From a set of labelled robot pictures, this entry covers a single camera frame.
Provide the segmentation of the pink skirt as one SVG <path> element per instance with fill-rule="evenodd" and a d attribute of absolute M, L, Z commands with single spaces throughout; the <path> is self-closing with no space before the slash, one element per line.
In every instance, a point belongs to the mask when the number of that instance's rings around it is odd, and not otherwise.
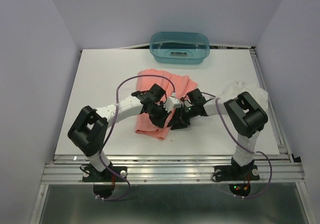
<path fill-rule="evenodd" d="M 149 77 L 139 77 L 136 82 L 137 91 L 147 91 L 154 84 L 159 85 L 166 91 L 168 96 L 173 91 L 176 93 L 176 98 L 181 99 L 188 92 L 197 88 L 198 84 L 193 81 L 188 75 L 177 75 L 164 70 L 146 69 L 138 73 L 139 75 L 150 75 Z M 152 124 L 149 115 L 143 113 L 137 117 L 135 132 L 137 134 L 147 135 L 159 140 L 164 140 L 170 131 L 169 127 L 159 128 Z"/>

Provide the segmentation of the white pleated skirt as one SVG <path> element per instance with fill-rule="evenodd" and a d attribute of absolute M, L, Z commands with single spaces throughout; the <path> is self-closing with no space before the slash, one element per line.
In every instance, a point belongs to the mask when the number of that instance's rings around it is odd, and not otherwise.
<path fill-rule="evenodd" d="M 264 89 L 260 88 L 258 84 L 235 81 L 228 84 L 219 97 L 222 98 L 222 100 L 227 101 L 236 98 L 243 92 L 248 92 L 265 112 L 268 111 L 269 95 Z"/>

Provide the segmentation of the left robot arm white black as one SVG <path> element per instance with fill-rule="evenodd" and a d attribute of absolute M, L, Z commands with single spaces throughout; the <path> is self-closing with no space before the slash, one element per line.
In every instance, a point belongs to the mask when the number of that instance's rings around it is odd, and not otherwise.
<path fill-rule="evenodd" d="M 136 91 L 116 104 L 81 109 L 67 136 L 87 157 L 100 181 L 111 177 L 111 162 L 103 152 L 107 129 L 112 131 L 117 122 L 143 113 L 148 114 L 153 125 L 164 128 L 167 118 L 180 102 L 175 95 L 162 101 L 163 96 L 166 92 L 154 84 L 149 90 Z"/>

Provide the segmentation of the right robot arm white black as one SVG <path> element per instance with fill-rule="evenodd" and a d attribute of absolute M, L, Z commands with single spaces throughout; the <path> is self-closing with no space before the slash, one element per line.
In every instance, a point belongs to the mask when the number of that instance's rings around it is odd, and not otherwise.
<path fill-rule="evenodd" d="M 174 112 L 168 127 L 184 129 L 194 117 L 219 115 L 229 136 L 237 144 L 231 160 L 231 176 L 242 179 L 248 174 L 247 166 L 254 163 L 256 142 L 269 120 L 268 115 L 247 91 L 227 101 L 214 95 L 207 100 L 203 94 L 197 88 L 181 98 L 183 104 Z"/>

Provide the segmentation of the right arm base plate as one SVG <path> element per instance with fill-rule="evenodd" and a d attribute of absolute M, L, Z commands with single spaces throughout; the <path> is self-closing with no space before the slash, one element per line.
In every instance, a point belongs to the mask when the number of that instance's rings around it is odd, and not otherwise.
<path fill-rule="evenodd" d="M 229 189 L 233 195 L 248 198 L 251 192 L 251 181 L 259 181 L 260 175 L 256 165 L 238 167 L 237 165 L 214 166 L 211 180 L 215 183 L 230 182 Z"/>

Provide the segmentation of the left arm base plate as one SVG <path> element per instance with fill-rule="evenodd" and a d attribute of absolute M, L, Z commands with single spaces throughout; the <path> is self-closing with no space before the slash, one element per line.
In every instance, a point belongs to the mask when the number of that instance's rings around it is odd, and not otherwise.
<path fill-rule="evenodd" d="M 128 168 L 126 166 L 112 166 L 111 170 L 105 169 L 102 172 L 97 171 L 91 164 L 81 165 L 82 182 L 93 183 L 92 191 L 96 199 L 101 201 L 115 201 L 122 196 L 116 197 L 116 184 L 127 183 Z"/>

